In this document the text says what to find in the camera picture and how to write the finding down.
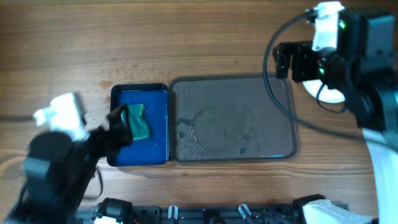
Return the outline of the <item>green sponge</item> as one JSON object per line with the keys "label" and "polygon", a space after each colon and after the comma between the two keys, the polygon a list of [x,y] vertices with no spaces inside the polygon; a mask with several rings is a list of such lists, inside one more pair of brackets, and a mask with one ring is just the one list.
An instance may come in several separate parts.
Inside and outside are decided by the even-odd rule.
{"label": "green sponge", "polygon": [[144,119],[144,105],[128,105],[127,113],[133,140],[140,141],[149,138],[150,128]]}

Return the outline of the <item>white plate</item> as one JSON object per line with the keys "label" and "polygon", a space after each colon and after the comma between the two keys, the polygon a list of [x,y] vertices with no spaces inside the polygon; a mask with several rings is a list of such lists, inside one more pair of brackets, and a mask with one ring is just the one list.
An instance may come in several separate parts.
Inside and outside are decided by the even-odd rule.
{"label": "white plate", "polygon": [[[323,83],[320,80],[311,80],[303,82],[303,86],[306,91],[314,98],[317,97],[318,91]],[[342,103],[345,98],[338,90],[329,90],[327,86],[324,86],[319,93],[318,99],[325,103]]]}

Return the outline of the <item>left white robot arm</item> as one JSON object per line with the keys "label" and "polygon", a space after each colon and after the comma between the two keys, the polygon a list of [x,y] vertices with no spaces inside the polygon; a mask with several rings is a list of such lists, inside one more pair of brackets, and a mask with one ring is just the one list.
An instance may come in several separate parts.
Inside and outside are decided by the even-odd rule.
{"label": "left white robot arm", "polygon": [[113,124],[74,141],[60,131],[31,140],[23,163],[26,182],[5,223],[76,223],[75,213],[102,157],[115,156],[132,143],[127,105],[110,112]]}

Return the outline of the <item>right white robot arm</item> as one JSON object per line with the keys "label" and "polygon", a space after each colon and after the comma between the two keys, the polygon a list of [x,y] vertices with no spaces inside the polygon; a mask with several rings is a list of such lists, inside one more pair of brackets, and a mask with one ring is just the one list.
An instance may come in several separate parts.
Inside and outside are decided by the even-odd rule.
{"label": "right white robot arm", "polygon": [[359,141],[373,164],[379,214],[353,214],[330,201],[311,197],[299,202],[304,223],[397,222],[397,72],[394,70],[394,16],[374,7],[344,8],[323,2],[300,15],[314,24],[313,40],[268,43],[278,78],[320,80],[339,91],[344,108],[362,129]]}

